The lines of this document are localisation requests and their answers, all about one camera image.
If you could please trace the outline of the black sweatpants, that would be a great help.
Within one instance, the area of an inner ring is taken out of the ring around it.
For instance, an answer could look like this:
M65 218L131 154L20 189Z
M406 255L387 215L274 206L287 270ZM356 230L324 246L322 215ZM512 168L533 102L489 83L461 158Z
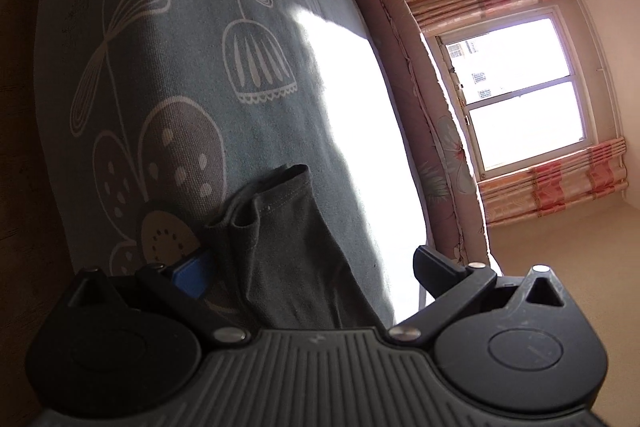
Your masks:
M248 184L203 231L203 303L248 329L381 327L314 200L307 166Z

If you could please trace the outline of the folded floral quilt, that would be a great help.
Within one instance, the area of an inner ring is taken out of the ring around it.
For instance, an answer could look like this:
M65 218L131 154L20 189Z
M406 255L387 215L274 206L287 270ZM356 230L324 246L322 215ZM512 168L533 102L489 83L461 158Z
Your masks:
M435 248L491 260L484 208L449 98L405 0L356 0L384 69Z

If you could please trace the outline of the right pink curtain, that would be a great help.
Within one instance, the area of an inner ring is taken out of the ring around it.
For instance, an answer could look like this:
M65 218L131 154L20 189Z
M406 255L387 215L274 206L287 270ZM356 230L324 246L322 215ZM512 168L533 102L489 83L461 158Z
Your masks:
M621 136L480 182L487 224L514 225L626 190L626 152Z

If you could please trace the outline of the window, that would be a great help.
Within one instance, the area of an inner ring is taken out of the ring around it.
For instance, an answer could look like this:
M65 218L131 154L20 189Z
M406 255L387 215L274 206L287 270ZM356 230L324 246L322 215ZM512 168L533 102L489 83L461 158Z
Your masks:
M584 70L559 5L494 17L435 41L481 178L593 143Z

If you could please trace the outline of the grey patterned bed sheet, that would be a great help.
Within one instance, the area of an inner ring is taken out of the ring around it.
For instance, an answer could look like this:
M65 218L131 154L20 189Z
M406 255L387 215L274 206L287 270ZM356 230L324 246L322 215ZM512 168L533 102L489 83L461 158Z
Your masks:
M380 319L419 308L425 207L355 0L39 0L34 80L75 268L169 262L303 164Z

